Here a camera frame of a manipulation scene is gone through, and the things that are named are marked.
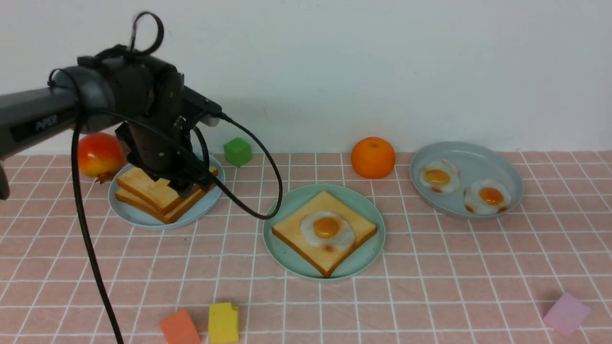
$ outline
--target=yellow block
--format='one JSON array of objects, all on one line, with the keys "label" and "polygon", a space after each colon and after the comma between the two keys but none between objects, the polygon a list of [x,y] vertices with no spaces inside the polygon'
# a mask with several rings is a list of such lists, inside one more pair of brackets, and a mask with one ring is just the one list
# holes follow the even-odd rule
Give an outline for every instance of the yellow block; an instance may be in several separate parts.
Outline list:
[{"label": "yellow block", "polygon": [[239,328],[238,307],[230,302],[211,305],[208,316],[208,338],[212,344],[237,342]]}]

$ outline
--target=egg yolk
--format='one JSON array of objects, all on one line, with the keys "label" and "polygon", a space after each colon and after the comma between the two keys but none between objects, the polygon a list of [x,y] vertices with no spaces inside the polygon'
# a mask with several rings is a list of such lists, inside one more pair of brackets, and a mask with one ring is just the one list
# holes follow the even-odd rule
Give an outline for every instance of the egg yolk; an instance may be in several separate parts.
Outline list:
[{"label": "egg yolk", "polygon": [[496,206],[504,201],[504,195],[498,189],[484,187],[479,192],[480,198],[490,206]]},{"label": "egg yolk", "polygon": [[315,221],[313,228],[318,237],[327,239],[335,236],[340,231],[340,224],[332,217],[321,217]]},{"label": "egg yolk", "polygon": [[436,185],[446,185],[450,183],[450,176],[443,170],[428,170],[425,172],[425,179]]}]

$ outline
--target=pomegranate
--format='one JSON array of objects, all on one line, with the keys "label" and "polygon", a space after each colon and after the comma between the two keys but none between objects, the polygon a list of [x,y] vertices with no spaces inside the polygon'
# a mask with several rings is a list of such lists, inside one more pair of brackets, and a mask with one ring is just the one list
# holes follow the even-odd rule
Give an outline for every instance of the pomegranate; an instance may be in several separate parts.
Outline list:
[{"label": "pomegranate", "polygon": [[111,180],[125,164],[124,151],[115,136],[93,133],[78,142],[79,171],[100,184]]}]

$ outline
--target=toy block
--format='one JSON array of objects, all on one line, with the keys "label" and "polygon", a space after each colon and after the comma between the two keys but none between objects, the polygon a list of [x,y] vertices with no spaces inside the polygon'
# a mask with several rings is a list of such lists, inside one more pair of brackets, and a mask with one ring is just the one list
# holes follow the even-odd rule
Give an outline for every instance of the toy block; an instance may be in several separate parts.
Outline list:
[{"label": "toy block", "polygon": [[565,293],[544,316],[544,323],[560,334],[569,337],[578,329],[590,312],[591,309],[587,305],[584,305],[570,293]]},{"label": "toy block", "polygon": [[208,338],[212,344],[234,343],[239,340],[238,307],[230,302],[212,304],[208,316]]},{"label": "toy block", "polygon": [[223,145],[225,160],[236,167],[242,167],[253,158],[251,146],[242,138],[235,138]]},{"label": "toy block", "polygon": [[200,344],[200,335],[187,311],[182,308],[160,320],[163,336],[168,344]]}]

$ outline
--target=white wall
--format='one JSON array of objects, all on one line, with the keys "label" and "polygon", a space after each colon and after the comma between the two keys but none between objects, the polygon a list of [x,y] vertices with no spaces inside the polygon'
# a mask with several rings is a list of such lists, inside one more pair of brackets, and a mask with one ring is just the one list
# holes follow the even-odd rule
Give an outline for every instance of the white wall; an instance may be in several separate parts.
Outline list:
[{"label": "white wall", "polygon": [[[148,9],[166,26],[157,56],[271,151],[345,151],[369,135],[399,150],[612,148],[610,0],[0,3],[1,93],[127,43]],[[28,152],[67,152],[65,134]],[[219,150],[239,133],[205,135]]]}]

